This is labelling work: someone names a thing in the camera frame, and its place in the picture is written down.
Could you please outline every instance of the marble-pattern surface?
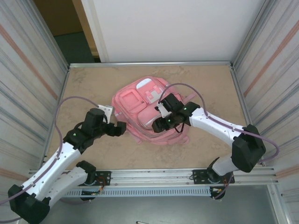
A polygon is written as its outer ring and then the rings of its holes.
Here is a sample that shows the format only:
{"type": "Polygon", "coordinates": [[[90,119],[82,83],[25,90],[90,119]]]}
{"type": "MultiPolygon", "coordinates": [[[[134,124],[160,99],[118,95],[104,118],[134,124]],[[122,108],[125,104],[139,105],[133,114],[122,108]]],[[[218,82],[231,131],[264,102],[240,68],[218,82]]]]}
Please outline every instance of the marble-pattern surface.
{"type": "MultiPolygon", "coordinates": [[[[190,84],[202,93],[210,113],[245,125],[228,66],[72,68],[64,98],[83,96],[97,104],[109,105],[112,96],[120,88],[144,76],[162,77],[170,83],[190,84]]],[[[184,95],[192,93],[187,87],[178,88],[184,95]]],[[[193,102],[202,105],[199,97],[194,98],[193,102]]],[[[90,103],[79,99],[71,99],[62,105],[57,124],[63,136],[84,120],[90,108],[90,103]]],[[[231,152],[224,142],[198,128],[191,127],[188,136],[189,144],[171,146],[157,146],[148,142],[137,144],[128,133],[121,137],[103,136],[78,161],[86,160],[97,169],[194,168],[206,167],[217,156],[231,152]]],[[[55,131],[49,155],[57,149],[58,140],[55,131]]]]}

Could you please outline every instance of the white wall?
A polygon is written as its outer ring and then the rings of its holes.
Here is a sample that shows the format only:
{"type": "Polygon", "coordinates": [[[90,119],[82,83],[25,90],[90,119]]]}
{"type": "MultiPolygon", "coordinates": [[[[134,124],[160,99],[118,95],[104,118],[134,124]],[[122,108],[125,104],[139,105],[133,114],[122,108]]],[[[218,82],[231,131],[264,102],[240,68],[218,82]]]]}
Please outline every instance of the white wall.
{"type": "Polygon", "coordinates": [[[232,60],[264,0],[82,0],[102,62],[232,60]]]}

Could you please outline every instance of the backpack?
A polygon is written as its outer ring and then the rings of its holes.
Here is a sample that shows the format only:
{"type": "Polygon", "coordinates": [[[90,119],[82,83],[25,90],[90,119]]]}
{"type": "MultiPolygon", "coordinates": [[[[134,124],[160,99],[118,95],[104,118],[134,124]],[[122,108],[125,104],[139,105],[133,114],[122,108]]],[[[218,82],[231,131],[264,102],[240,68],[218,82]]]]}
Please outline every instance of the backpack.
{"type": "MultiPolygon", "coordinates": [[[[189,126],[185,125],[181,133],[175,129],[155,133],[151,127],[153,121],[161,117],[161,113],[155,107],[168,85],[170,84],[162,78],[147,76],[127,85],[113,96],[112,106],[115,108],[116,119],[127,123],[127,131],[138,143],[143,140],[156,145],[189,142],[187,136],[189,126]]],[[[175,87],[171,87],[164,93],[163,98],[170,93],[184,104],[195,96],[191,94],[184,98],[175,87]]]]}

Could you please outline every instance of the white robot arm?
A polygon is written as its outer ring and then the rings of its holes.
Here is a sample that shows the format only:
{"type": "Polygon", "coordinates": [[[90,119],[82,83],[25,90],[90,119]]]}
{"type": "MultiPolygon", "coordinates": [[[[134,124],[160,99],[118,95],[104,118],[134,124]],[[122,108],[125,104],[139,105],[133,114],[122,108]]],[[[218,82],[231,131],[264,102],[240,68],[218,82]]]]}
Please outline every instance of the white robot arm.
{"type": "Polygon", "coordinates": [[[81,161],[67,174],[65,169],[102,135],[120,136],[126,131],[126,123],[110,123],[114,113],[112,106],[99,105],[91,109],[81,122],[70,130],[64,138],[62,148],[22,186],[13,185],[8,196],[13,197],[24,189],[19,196],[10,200],[11,210],[30,224],[40,223],[50,208],[69,190],[86,183],[91,184],[96,178],[96,167],[81,161]]]}
{"type": "Polygon", "coordinates": [[[227,122],[215,115],[206,113],[204,108],[188,102],[184,105],[173,94],[169,94],[160,103],[156,110],[162,117],[153,122],[156,133],[175,128],[179,124],[201,128],[226,142],[232,148],[232,154],[216,158],[207,168],[209,180],[218,182],[221,176],[235,170],[250,172],[266,152],[260,138],[243,134],[235,130],[244,130],[248,133],[259,135],[253,125],[243,127],[227,122]]]}

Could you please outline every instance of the metal enclosure wall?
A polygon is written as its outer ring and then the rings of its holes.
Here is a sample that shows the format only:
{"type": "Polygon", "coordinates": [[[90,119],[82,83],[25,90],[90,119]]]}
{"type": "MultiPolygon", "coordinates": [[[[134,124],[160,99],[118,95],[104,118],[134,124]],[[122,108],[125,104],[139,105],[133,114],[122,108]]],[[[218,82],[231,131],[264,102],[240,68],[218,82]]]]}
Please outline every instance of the metal enclosure wall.
{"type": "MultiPolygon", "coordinates": [[[[278,143],[269,162],[294,223],[299,220],[299,1],[274,1],[248,50],[234,63],[254,125],[278,143]]],[[[267,144],[268,155],[274,147],[267,144]]]]}
{"type": "Polygon", "coordinates": [[[30,0],[0,1],[0,200],[39,168],[68,71],[47,31],[30,0]]]}

